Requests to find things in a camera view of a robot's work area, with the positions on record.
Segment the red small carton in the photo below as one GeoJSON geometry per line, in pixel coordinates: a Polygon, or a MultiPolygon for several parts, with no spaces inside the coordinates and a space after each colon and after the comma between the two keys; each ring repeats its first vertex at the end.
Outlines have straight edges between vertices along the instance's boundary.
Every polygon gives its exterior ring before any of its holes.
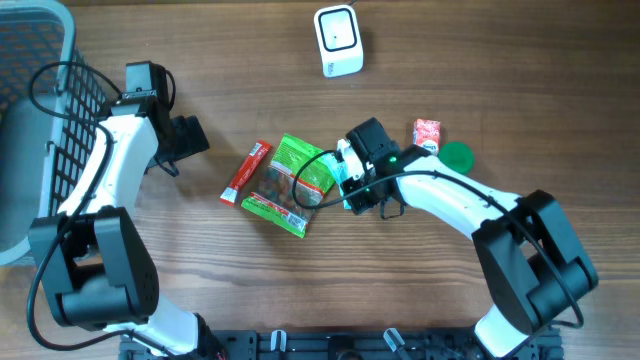
{"type": "Polygon", "coordinates": [[[441,123],[418,118],[413,126],[413,143],[437,155],[440,150],[441,123]]]}

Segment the red stick sachet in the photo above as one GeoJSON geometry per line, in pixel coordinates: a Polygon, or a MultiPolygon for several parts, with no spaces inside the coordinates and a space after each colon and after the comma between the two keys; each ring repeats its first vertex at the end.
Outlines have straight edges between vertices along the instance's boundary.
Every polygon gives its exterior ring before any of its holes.
{"type": "Polygon", "coordinates": [[[220,195],[219,200],[226,205],[234,206],[242,188],[248,183],[255,170],[271,150],[272,145],[258,140],[244,159],[229,185],[220,195]]]}

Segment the green candy bag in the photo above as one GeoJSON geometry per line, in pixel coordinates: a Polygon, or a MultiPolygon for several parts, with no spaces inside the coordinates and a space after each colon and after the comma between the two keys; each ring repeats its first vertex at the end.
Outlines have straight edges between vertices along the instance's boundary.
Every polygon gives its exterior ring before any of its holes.
{"type": "Polygon", "coordinates": [[[321,159],[314,160],[304,169],[295,186],[294,180],[301,167],[321,152],[320,148],[302,139],[284,134],[259,178],[257,190],[251,192],[241,206],[303,238],[314,210],[301,207],[293,195],[305,205],[316,206],[335,180],[321,159]]]}

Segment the mint wet wipes packet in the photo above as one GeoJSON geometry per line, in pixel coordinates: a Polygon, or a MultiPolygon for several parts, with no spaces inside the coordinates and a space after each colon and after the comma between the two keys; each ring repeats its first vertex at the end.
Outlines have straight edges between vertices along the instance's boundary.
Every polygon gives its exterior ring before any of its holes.
{"type": "Polygon", "coordinates": [[[345,193],[342,189],[342,183],[347,179],[346,163],[339,162],[334,153],[325,154],[322,157],[322,161],[325,163],[334,178],[340,195],[344,196],[345,193]]]}

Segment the green-lidded jar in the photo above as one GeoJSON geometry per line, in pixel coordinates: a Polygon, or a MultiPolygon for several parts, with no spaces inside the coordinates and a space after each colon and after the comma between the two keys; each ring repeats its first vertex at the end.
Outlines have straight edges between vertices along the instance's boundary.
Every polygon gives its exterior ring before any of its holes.
{"type": "Polygon", "coordinates": [[[457,173],[467,175],[475,164],[475,155],[472,149],[463,142],[450,142],[439,151],[440,161],[457,173]]]}

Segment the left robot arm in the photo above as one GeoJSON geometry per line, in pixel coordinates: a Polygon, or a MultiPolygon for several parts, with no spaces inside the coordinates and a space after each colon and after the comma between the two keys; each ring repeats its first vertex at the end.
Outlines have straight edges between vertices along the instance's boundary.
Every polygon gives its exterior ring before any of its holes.
{"type": "Polygon", "coordinates": [[[175,95],[163,66],[127,64],[126,88],[86,123],[96,140],[79,182],[55,215],[33,221],[26,323],[41,346],[74,351],[126,336],[159,357],[218,355],[204,320],[161,295],[129,214],[150,168],[176,177],[177,161],[209,147],[196,117],[170,115],[175,95]]]}

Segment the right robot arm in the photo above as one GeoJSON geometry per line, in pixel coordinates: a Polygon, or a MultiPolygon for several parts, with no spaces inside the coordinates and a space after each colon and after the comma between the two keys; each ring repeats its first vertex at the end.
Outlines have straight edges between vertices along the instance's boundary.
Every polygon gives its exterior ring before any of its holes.
{"type": "Polygon", "coordinates": [[[418,145],[401,149],[375,118],[338,141],[337,160],[355,214],[395,199],[472,241],[493,300],[473,333],[494,358],[515,354],[598,285],[577,233],[547,192],[520,196],[485,186],[418,145]]]}

